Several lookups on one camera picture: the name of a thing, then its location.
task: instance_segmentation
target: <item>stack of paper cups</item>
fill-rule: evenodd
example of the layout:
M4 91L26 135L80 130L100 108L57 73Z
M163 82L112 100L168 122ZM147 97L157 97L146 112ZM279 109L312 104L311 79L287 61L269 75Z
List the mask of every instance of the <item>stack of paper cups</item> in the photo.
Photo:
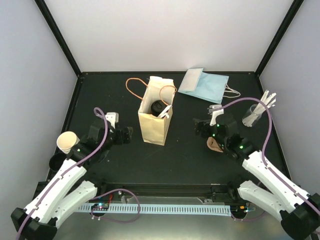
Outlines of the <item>stack of paper cups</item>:
M79 138L73 131L66 131L60 134L56 140L56 145L62 152L68 154L71 148L79 141Z

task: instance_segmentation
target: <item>orange bag handle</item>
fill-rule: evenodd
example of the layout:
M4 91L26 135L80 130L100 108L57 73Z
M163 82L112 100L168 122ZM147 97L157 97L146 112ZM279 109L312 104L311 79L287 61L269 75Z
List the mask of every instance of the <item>orange bag handle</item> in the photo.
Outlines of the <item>orange bag handle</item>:
M159 91L159 97L160 97L161 101L162 101L165 105L168 106L169 104L167 104L167 103L163 100L163 98L161 97L161 91L162 91L162 89L164 89L164 88L166 88L166 87L174 88L174 93L173 93L173 94L175 94L175 93L177 92L177 88L176 88L175 86L172 86L172 85L165 85L165 86L163 86L163 87L160 89L160 91Z
M143 99L142 97L138 96L137 94L135 94L133 91L131 91L131 90L128 88L128 82L129 82L130 80L139 80L139 81L142 82L147 88L148 88L148 84L146 84L142 79L136 78L136 77L131 77L131 78L127 79L126 82L125 82L125 87L126 87L126 89L127 89L132 95L134 95L134 96L136 96L138 99L141 99L141 100L142 100L142 99Z

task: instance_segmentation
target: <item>beige paper bag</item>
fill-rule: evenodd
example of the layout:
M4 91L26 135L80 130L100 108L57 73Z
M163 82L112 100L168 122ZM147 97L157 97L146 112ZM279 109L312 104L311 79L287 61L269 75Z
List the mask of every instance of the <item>beige paper bag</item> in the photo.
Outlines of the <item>beige paper bag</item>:
M128 82L130 80L139 80L146 85L143 97L136 95L129 90ZM164 79L158 76L151 76L150 81L146 84L140 78L129 78L125 83L126 89L137 98L141 99L138 117L143 141L151 144L165 145L170 121L173 115L170 107L167 115L158 118L151 114L151 105L157 100L162 100L165 105L172 105L177 88L172 79Z

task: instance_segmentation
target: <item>white wall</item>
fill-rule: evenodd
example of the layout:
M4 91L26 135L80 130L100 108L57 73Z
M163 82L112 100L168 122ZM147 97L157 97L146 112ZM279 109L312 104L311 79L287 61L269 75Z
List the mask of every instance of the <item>white wall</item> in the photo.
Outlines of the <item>white wall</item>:
M0 239L31 201L63 125L76 76L32 0L0 7Z
M82 71L255 71L293 0L46 0Z
M320 193L320 1L304 1L261 75L293 180Z

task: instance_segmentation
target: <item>black table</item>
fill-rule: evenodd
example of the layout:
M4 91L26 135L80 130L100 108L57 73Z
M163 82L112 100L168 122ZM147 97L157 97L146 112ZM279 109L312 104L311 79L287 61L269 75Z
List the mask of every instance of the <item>black table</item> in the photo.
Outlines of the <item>black table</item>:
M229 76L228 85L241 93L241 97L260 99L260 80L252 72L211 72ZM79 137L85 135L96 119L93 109L119 113L119 124L133 127L132 143L113 146L105 159L90 171L105 178L112 187L125 187L141 195L194 196L209 194L211 186L226 184L236 176L257 181L240 165L222 153L208 149L206 139L195 135L193 118L210 119L208 106L211 102L176 93L173 117L165 146L143 142L138 119L141 101L126 90L128 78L147 81L150 76L173 79L179 88L185 72L102 72L85 73L68 130ZM130 88L143 96L145 86L130 82ZM224 98L225 105L234 98ZM256 126L245 127L242 116L255 102L244 101L225 110L238 122L240 134L262 148L268 130L266 113ZM289 177L276 132L273 130L266 148L266 157Z

